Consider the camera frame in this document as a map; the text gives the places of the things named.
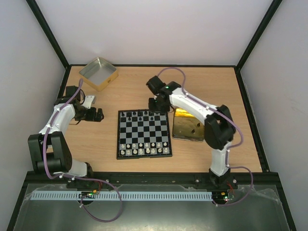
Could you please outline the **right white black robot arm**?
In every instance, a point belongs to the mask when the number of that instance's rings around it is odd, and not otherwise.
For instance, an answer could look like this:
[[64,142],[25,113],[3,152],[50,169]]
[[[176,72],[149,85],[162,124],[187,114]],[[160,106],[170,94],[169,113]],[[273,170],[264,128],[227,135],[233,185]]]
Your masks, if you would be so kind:
[[228,107],[208,104],[188,93],[180,84],[174,81],[166,84],[158,76],[149,79],[146,86],[154,95],[148,101],[150,111],[166,113],[171,107],[179,107],[204,125],[204,139],[212,148],[210,184],[217,189],[225,185],[231,171],[227,153],[235,134]]

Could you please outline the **gold tin lid tray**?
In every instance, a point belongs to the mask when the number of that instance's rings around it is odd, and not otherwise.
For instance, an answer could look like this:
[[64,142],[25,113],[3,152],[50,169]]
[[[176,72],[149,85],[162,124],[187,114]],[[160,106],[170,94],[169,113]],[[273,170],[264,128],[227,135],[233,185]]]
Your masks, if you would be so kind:
[[204,141],[204,125],[192,114],[182,108],[176,108],[173,117],[172,137],[186,141]]

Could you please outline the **gold square tin box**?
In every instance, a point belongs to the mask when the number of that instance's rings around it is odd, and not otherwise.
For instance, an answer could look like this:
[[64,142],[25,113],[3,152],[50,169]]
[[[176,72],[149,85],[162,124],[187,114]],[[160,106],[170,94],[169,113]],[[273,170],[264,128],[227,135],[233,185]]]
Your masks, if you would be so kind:
[[90,87],[102,91],[118,77],[118,69],[102,57],[96,57],[79,74]]

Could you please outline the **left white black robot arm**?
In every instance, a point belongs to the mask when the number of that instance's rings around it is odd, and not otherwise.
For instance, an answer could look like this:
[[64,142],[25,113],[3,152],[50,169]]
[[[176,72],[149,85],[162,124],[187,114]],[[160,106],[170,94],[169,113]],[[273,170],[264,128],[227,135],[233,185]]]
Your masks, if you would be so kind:
[[57,98],[53,113],[37,134],[30,135],[27,142],[33,170],[45,173],[49,178],[76,177],[92,178],[89,163],[73,159],[64,134],[71,122],[101,122],[104,119],[101,108],[92,107],[94,96],[86,96],[80,86],[68,86],[65,95]]

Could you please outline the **black magnetic chess board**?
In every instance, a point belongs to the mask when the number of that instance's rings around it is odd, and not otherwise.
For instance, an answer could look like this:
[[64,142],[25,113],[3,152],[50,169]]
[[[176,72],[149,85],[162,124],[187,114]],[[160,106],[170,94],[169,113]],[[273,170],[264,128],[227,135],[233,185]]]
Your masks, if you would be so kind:
[[[132,121],[133,117],[137,117],[138,120]],[[150,154],[146,153],[146,148],[150,148]],[[133,154],[134,149],[138,150],[138,154]],[[118,112],[118,160],[171,156],[168,113],[151,112],[148,109]]]

